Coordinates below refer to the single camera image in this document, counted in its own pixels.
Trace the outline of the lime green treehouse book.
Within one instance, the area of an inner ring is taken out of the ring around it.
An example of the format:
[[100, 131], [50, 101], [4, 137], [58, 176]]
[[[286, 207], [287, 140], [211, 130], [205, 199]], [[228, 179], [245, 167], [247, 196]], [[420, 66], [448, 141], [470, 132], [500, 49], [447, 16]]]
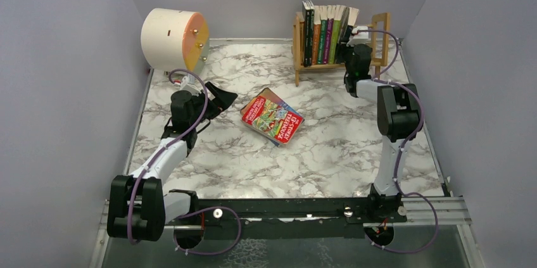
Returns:
[[341, 20], [343, 18], [346, 6], [344, 5], [332, 5], [330, 12], [328, 14], [328, 19], [330, 23], [330, 41], [328, 45], [328, 64], [334, 64], [335, 60], [335, 50], [339, 40], [339, 33], [341, 29]]

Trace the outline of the purple treehouse book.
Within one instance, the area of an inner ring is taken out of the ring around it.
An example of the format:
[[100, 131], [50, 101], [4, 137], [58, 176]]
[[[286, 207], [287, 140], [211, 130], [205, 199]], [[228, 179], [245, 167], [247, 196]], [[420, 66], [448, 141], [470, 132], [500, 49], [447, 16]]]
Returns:
[[332, 31], [333, 31], [333, 25], [334, 25], [334, 18], [336, 16], [338, 10], [337, 5], [328, 5], [327, 11], [326, 11], [326, 29], [325, 29], [325, 38], [324, 38], [324, 50], [323, 50], [323, 64], [329, 63], [329, 56], [330, 56], [330, 48], [331, 48], [331, 39], [332, 39]]

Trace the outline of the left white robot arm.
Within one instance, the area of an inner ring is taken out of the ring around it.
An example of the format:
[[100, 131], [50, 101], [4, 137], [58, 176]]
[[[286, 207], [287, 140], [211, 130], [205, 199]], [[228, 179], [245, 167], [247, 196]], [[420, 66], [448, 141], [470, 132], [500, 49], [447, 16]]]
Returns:
[[211, 82], [200, 91], [181, 86], [171, 95], [171, 117], [157, 150], [138, 169], [129, 175], [118, 175], [111, 182], [106, 224], [109, 236], [125, 238], [133, 244], [157, 241], [166, 223], [191, 211], [196, 193], [165, 193], [163, 182], [194, 148], [198, 124], [219, 116], [237, 97]]

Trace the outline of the floral cover book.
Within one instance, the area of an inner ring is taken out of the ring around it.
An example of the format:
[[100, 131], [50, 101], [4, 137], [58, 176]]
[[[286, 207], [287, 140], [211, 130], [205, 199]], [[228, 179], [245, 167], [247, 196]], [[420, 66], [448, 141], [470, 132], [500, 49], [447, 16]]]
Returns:
[[347, 6], [343, 11], [343, 17], [341, 19], [340, 33], [338, 39], [339, 44], [348, 42], [352, 30], [354, 29], [354, 26], [358, 19], [359, 13], [360, 10], [358, 8], [349, 6]]

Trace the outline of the red treehouse book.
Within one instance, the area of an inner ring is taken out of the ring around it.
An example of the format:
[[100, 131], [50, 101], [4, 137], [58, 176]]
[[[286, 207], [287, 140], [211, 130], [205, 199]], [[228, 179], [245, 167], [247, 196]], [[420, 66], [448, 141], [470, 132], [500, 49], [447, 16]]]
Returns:
[[241, 121], [273, 143], [283, 145], [290, 142], [304, 119], [275, 101], [257, 96], [242, 114]]

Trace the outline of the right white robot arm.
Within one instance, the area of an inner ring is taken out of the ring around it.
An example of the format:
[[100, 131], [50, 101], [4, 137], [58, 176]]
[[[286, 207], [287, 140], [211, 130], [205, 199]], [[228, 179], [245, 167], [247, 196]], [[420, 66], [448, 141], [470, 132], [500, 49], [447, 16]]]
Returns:
[[366, 44], [340, 45], [346, 69], [343, 83], [354, 98], [377, 105], [377, 128], [382, 135], [379, 171], [371, 185], [366, 212], [373, 218], [389, 215], [401, 205], [398, 180], [411, 140], [423, 126], [415, 84], [380, 81], [369, 74], [372, 48]]

